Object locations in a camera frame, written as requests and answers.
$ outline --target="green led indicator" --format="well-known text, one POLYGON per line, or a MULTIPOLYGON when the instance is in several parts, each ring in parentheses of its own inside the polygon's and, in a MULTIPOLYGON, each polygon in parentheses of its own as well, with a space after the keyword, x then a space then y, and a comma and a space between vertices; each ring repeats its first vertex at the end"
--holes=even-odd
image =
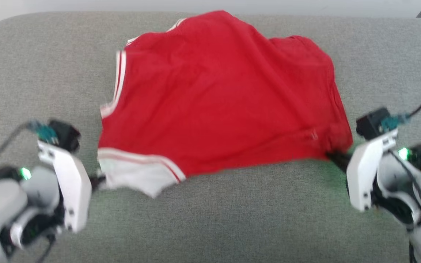
POLYGON ((407 158, 409 157, 410 151, 408 148, 402 148, 401 150, 399 150, 399 157, 403 160, 407 160, 407 158))
POLYGON ((24 178, 24 180, 29 180, 30 178, 32 178, 32 174, 27 168, 21 168, 20 175, 22 176, 22 178, 24 178))

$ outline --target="red garment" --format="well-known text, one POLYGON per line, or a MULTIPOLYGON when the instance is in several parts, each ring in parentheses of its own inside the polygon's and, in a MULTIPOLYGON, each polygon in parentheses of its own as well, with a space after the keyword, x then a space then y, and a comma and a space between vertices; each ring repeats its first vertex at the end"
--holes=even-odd
POLYGON ((133 178, 141 162, 182 181, 325 159, 352 144, 331 58, 306 37, 267 39, 217 11, 131 40, 118 63, 115 97, 101 110, 99 161, 107 180, 109 173, 133 178))

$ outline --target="gray fabric surface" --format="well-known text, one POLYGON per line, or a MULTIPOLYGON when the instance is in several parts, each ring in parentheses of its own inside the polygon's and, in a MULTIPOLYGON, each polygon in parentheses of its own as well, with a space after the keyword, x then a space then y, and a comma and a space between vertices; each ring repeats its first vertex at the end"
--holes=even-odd
MULTIPOLYGON (((99 106, 112 98, 115 51, 186 16, 44 13, 0 22, 0 143, 28 118, 61 118, 81 131, 78 156, 95 171, 99 106)), ((241 19, 267 37, 305 35, 326 51, 352 130, 376 107, 403 112, 421 102, 419 19, 241 19)), ((399 145, 417 142, 421 113, 399 131, 399 145)), ((36 160, 35 138, 25 134, 0 163, 36 160)), ((13 262, 34 262, 44 245, 13 262)), ((334 165, 303 160, 198 176, 157 199, 127 189, 96 193, 85 231, 63 235, 46 262, 381 263, 407 262, 407 252, 405 231, 390 215, 351 208, 334 165)))

